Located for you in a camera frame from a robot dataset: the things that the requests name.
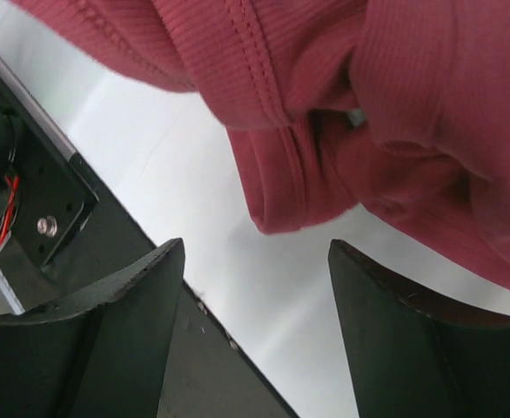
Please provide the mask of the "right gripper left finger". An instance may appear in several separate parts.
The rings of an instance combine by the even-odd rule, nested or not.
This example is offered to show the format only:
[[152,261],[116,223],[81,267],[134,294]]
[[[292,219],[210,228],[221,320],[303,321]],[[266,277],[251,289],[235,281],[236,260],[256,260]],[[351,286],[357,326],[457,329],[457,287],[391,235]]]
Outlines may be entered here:
[[0,315],[0,417],[154,417],[176,319],[185,246],[28,313]]

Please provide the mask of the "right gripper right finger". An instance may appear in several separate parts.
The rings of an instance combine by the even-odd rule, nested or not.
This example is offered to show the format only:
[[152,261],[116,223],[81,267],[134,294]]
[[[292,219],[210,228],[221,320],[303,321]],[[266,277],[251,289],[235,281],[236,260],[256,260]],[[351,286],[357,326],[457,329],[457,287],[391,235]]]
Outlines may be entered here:
[[360,416],[510,417],[510,316],[435,292],[340,239],[328,265]]

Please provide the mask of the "dark red tank top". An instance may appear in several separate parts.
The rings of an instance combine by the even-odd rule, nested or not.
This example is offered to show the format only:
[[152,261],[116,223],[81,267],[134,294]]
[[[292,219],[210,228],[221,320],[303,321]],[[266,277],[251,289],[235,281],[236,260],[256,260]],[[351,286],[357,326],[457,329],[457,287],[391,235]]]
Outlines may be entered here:
[[510,1],[22,1],[101,64],[197,92],[262,233],[363,205],[510,290]]

